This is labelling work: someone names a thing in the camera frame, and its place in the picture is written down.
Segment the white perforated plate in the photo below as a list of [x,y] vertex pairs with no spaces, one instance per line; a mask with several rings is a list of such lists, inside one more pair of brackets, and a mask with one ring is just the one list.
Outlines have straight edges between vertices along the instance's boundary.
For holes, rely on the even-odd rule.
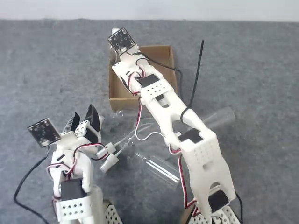
[[161,79],[151,85],[143,87],[141,89],[141,97],[145,101],[150,101],[155,97],[172,90],[172,86],[166,81],[166,79]]
[[58,221],[74,220],[92,215],[91,197],[60,201],[56,203]]
[[[223,209],[215,212],[213,216],[213,220],[216,224],[240,224],[238,218],[229,206],[225,206]],[[212,224],[212,220],[207,220],[199,214],[194,218],[192,217],[188,224]]]
[[105,212],[106,224],[122,224],[121,218],[116,212],[114,205],[109,205]]

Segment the gray carpet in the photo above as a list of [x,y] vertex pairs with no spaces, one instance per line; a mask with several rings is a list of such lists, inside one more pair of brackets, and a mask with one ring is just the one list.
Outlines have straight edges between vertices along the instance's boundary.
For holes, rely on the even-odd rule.
[[[236,113],[236,122],[219,133],[219,140],[244,203],[244,221],[296,223],[299,24],[88,20],[0,21],[0,223],[41,223],[12,200],[20,179],[44,155],[27,126],[50,117],[61,130],[73,112],[84,116],[93,103],[107,117],[103,140],[116,140],[121,133],[124,122],[109,122],[106,37],[114,26],[125,26],[139,45],[173,47],[185,75],[185,98],[190,97],[199,44],[205,39],[194,110],[203,115],[231,106]],[[142,147],[137,143],[134,150]],[[162,141],[152,141],[151,147],[153,154],[160,153]],[[124,223],[177,223],[181,188],[168,190],[140,175],[130,153],[106,175],[94,164],[104,197],[115,204]],[[19,199],[55,223],[48,163],[29,177]],[[237,214],[238,206],[232,203]]]

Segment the clear plastic tube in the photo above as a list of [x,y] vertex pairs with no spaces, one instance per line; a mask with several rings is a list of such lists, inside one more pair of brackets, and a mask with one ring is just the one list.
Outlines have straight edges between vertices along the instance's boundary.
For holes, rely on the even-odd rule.
[[232,108],[225,107],[202,117],[202,121],[210,129],[224,127],[234,123],[235,113]]

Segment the red white black wire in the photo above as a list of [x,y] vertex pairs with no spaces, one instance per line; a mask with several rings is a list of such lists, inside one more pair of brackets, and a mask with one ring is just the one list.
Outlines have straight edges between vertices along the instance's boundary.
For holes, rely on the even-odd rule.
[[[149,135],[147,135],[143,139],[140,139],[137,136],[137,129],[138,129],[138,126],[139,126],[139,123],[140,123],[140,120],[141,120],[141,113],[142,113],[141,98],[138,99],[138,102],[139,102],[139,111],[138,111],[138,115],[137,115],[136,129],[135,129],[135,136],[136,136],[136,138],[138,140],[140,140],[140,141],[144,141],[144,140],[148,139],[153,134],[159,134],[159,135],[161,135],[165,139],[165,136],[163,134],[161,134],[160,132],[152,132],[152,133],[150,133]],[[178,155],[178,154],[180,154],[179,157],[178,157],[178,168],[179,168],[179,174],[180,174],[180,179],[181,179],[182,189],[183,189],[183,194],[184,194],[184,208],[188,209],[191,205],[195,204],[197,200],[193,199],[190,202],[187,202],[188,201],[188,197],[187,197],[186,184],[185,184],[185,180],[184,180],[183,166],[182,166],[182,161],[181,161],[182,160],[181,150],[180,149],[173,150],[171,148],[170,144],[169,144],[169,152],[172,155]],[[200,210],[195,206],[195,210],[194,210],[194,212],[192,214],[192,217],[196,217],[198,214],[200,214]]]
[[[74,169],[75,169],[75,166],[77,164],[77,159],[76,159],[76,153],[79,149],[81,148],[84,148],[84,147],[90,147],[90,146],[102,146],[103,148],[107,149],[106,146],[100,142],[98,143],[87,143],[87,144],[83,144],[83,145],[80,145],[78,146],[75,150],[74,150],[74,153],[73,153],[73,164],[71,167],[69,167],[68,165],[66,165],[65,163],[62,163],[62,162],[58,162],[58,163],[52,163],[50,164],[49,166],[47,166],[47,173],[49,174],[50,178],[53,180],[51,174],[50,174],[50,168],[62,168],[62,171],[66,171],[66,176],[68,178],[70,178],[70,176],[72,175]],[[105,159],[107,158],[108,156],[108,152],[105,153],[105,155],[103,155],[101,158],[97,158],[97,159],[94,159],[94,158],[91,158],[92,160],[102,160],[102,159]]]

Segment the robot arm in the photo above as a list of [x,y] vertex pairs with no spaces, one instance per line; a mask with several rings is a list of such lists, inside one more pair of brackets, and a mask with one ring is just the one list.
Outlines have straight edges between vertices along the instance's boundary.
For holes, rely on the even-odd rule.
[[[146,58],[124,28],[112,34],[108,41],[120,57],[112,69],[128,91],[140,95],[140,102],[159,124],[165,142],[173,149],[180,149],[189,169],[196,205],[205,217],[210,217],[235,198],[231,174],[216,134],[192,109],[187,109],[159,71],[147,60],[140,60]],[[193,129],[177,136],[172,128],[175,120]]]

